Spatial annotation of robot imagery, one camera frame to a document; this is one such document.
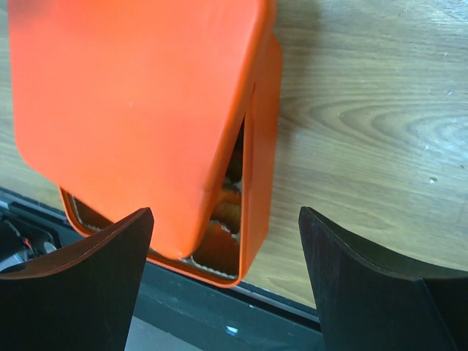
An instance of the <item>white speck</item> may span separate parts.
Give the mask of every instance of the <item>white speck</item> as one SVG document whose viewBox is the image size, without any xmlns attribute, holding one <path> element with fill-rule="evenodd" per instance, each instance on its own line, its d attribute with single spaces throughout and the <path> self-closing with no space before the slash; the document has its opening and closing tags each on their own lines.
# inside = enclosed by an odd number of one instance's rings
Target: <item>white speck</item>
<svg viewBox="0 0 468 351">
<path fill-rule="evenodd" d="M 234 327 L 230 327 L 229 325 L 226 325 L 226 333 L 228 333 L 229 335 L 231 336 L 234 336 L 237 334 L 239 330 L 237 328 L 234 328 Z"/>
</svg>

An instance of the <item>orange box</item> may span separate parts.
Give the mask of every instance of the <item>orange box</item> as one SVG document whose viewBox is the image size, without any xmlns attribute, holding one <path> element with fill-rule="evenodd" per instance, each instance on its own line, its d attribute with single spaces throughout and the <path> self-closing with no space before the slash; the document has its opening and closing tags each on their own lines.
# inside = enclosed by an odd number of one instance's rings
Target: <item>orange box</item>
<svg viewBox="0 0 468 351">
<path fill-rule="evenodd" d="M 268 232 L 275 15 L 269 0 L 8 1 L 18 149 L 79 233 L 148 206 L 149 261 L 245 276 Z"/>
</svg>

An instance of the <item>wooden table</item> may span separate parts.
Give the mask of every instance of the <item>wooden table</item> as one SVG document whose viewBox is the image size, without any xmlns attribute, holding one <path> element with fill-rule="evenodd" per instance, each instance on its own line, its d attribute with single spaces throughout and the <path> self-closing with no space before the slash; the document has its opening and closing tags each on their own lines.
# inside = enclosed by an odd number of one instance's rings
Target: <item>wooden table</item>
<svg viewBox="0 0 468 351">
<path fill-rule="evenodd" d="M 5 8 L 0 186 L 61 207 L 15 147 Z M 246 280 L 314 306 L 302 205 L 390 249 L 468 270 L 468 4 L 279 0 L 275 32 L 284 74 L 271 230 Z"/>
</svg>

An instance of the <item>metal frame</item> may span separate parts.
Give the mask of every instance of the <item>metal frame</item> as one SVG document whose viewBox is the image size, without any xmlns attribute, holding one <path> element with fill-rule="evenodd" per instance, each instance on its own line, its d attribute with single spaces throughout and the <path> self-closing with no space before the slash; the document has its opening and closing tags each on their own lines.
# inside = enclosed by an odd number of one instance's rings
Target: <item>metal frame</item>
<svg viewBox="0 0 468 351">
<path fill-rule="evenodd" d="M 64 213 L 0 187 L 0 216 L 81 239 Z M 220 289 L 146 263 L 134 315 L 202 350 L 324 350 L 317 311 L 251 284 Z"/>
</svg>

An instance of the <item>wooden surface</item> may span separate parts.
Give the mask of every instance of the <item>wooden surface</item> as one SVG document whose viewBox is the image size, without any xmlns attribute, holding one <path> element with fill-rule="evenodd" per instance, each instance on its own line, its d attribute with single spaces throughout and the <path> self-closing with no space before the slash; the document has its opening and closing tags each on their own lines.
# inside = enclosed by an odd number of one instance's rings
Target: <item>wooden surface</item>
<svg viewBox="0 0 468 351">
<path fill-rule="evenodd" d="M 1 8 L 0 186 L 61 207 L 15 148 Z M 271 231 L 248 282 L 314 306 L 302 205 L 390 249 L 468 270 L 467 21 L 466 0 L 279 1 Z"/>
</svg>

